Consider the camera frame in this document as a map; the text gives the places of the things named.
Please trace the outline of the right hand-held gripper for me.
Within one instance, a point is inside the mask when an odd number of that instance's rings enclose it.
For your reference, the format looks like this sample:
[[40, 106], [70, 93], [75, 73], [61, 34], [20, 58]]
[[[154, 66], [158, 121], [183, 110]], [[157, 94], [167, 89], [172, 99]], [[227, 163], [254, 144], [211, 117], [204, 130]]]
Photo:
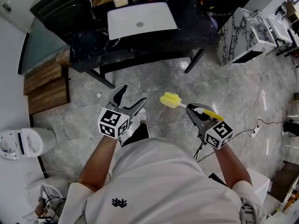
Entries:
[[199, 129], [198, 137], [206, 145], [214, 149], [221, 149], [227, 145], [233, 137], [233, 129], [225, 122], [220, 121], [207, 129], [208, 125], [219, 120], [219, 115], [204, 104], [191, 103], [187, 105], [186, 113], [191, 122]]

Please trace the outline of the person's white shirt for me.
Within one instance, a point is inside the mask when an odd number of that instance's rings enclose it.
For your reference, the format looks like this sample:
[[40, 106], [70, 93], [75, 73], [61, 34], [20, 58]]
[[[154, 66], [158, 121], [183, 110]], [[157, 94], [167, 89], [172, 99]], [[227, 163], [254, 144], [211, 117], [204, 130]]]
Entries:
[[253, 187], [231, 188], [204, 175], [178, 145], [144, 139], [116, 152], [109, 184], [70, 185], [58, 224], [264, 224]]

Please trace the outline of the white toilet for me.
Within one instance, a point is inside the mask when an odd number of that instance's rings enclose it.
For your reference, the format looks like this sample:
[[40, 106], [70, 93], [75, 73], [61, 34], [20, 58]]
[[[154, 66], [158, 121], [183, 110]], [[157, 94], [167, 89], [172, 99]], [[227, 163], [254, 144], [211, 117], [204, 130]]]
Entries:
[[23, 128], [0, 132], [0, 157], [20, 160], [38, 157], [53, 149], [57, 143], [55, 133], [45, 128]]

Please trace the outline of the white box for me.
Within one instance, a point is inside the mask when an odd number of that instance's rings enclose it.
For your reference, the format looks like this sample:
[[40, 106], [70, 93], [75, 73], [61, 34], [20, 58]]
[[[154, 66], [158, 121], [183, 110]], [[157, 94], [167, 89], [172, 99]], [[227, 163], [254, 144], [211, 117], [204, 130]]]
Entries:
[[265, 201], [271, 180], [270, 180], [270, 178], [264, 176], [261, 173], [254, 171], [250, 168], [247, 168], [247, 171], [251, 178], [254, 193], [257, 195], [260, 202], [263, 204]]

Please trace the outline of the black screen device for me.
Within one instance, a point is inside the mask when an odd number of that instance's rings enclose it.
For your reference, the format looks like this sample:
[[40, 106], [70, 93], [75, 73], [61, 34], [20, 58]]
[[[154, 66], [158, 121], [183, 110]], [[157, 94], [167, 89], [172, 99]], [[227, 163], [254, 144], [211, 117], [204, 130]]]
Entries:
[[210, 179], [212, 179], [212, 180], [214, 180], [214, 181], [216, 181], [216, 182], [218, 182], [218, 183], [226, 186], [225, 182], [221, 178], [219, 178], [215, 173], [211, 173], [211, 175], [209, 175], [208, 178], [210, 178]]

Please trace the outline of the white appliance with open lid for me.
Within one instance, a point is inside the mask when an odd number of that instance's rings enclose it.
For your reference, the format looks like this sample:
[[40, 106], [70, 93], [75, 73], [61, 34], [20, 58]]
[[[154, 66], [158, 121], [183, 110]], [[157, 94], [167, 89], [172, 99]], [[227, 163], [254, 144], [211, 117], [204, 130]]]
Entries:
[[51, 176], [27, 187], [27, 201], [33, 209], [23, 216], [25, 224], [58, 224], [70, 182]]

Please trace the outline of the frosted glass panel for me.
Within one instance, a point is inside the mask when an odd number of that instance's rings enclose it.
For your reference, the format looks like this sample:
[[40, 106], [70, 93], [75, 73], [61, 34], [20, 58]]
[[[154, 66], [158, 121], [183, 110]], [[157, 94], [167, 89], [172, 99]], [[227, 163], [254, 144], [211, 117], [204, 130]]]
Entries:
[[28, 74], [67, 48], [69, 48], [69, 45], [49, 31], [38, 19], [34, 19], [30, 32], [26, 33], [25, 36], [18, 74]]

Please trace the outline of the person's right forearm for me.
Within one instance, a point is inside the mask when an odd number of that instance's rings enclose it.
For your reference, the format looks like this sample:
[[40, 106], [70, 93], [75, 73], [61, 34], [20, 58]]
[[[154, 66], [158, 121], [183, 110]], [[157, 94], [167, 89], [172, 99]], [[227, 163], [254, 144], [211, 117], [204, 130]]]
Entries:
[[246, 168], [228, 145], [225, 145], [221, 149], [214, 149], [214, 153], [220, 165], [226, 185], [229, 188], [232, 188], [240, 181], [246, 181], [250, 185], [252, 184]]

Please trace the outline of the yellow sponge bottle brush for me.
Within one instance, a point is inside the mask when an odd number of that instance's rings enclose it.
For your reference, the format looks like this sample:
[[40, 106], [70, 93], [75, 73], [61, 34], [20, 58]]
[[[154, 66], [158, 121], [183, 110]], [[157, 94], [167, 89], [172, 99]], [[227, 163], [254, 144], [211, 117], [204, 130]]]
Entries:
[[[167, 107], [170, 107], [172, 109], [177, 108], [178, 106], [181, 106], [183, 108], [187, 108], [187, 105], [181, 103], [182, 99], [174, 93], [171, 92], [165, 92], [164, 95], [160, 98], [160, 102], [164, 104]], [[196, 107], [193, 108], [194, 111], [198, 112], [199, 114], [206, 114], [209, 117], [215, 118], [217, 120], [223, 121], [224, 118], [220, 116], [219, 114], [215, 113], [214, 111], [208, 110], [206, 108]]]

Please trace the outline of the white marble veined cabinet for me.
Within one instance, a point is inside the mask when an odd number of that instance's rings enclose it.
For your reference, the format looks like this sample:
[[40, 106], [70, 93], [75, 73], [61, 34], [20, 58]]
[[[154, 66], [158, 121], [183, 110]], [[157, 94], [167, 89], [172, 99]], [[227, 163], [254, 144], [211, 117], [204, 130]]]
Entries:
[[246, 63], [277, 47], [264, 15], [237, 8], [219, 31], [216, 45], [222, 66]]

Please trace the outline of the wooden steps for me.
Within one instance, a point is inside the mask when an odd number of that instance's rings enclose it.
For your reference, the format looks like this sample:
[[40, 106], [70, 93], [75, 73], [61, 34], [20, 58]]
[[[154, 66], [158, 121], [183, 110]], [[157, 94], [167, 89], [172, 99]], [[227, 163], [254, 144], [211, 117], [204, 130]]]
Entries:
[[34, 115], [70, 102], [70, 50], [65, 49], [33, 69], [24, 78], [28, 114]]

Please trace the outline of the black marble counter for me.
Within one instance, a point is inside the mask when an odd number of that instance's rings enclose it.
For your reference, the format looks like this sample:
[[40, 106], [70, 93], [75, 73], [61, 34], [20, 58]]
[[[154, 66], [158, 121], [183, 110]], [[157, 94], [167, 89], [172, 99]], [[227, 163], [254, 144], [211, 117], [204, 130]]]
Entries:
[[175, 58], [190, 58], [189, 72], [220, 36], [199, 0], [166, 1], [176, 29], [109, 39], [107, 13], [113, 2], [92, 8], [94, 19], [78, 14], [73, 23], [71, 67], [87, 73], [109, 88], [105, 75], [112, 71]]

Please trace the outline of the person's left forearm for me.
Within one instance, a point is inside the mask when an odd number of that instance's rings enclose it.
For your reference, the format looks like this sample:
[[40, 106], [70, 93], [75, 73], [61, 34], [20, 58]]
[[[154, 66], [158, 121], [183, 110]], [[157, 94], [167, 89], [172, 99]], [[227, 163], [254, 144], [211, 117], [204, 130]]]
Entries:
[[78, 183], [93, 192], [101, 189], [106, 181], [117, 140], [104, 136], [81, 171]]

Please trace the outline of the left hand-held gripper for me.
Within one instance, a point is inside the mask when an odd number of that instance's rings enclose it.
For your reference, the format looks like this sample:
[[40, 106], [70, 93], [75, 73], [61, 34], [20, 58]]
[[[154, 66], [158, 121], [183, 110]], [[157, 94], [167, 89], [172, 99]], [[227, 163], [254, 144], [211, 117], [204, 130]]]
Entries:
[[142, 98], [131, 107], [120, 108], [121, 100], [128, 85], [115, 88], [109, 95], [107, 106], [102, 108], [98, 117], [99, 132], [113, 139], [118, 139], [131, 125], [131, 120], [144, 107], [147, 98]]

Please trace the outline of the white rectangular sink basin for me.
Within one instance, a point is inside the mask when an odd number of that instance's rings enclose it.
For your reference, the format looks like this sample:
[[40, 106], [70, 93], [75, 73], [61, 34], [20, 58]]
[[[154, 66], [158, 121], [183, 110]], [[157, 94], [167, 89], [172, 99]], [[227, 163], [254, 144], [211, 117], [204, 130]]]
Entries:
[[107, 12], [110, 40], [162, 30], [177, 29], [165, 2], [122, 7]]

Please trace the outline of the person's white shoe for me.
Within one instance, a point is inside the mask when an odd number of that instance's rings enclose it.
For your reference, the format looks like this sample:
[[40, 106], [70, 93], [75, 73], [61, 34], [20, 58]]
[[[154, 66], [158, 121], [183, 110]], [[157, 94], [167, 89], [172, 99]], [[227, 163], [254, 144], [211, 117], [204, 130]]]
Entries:
[[137, 119], [138, 119], [140, 125], [141, 124], [147, 125], [147, 123], [148, 123], [147, 111], [144, 107], [138, 112]]

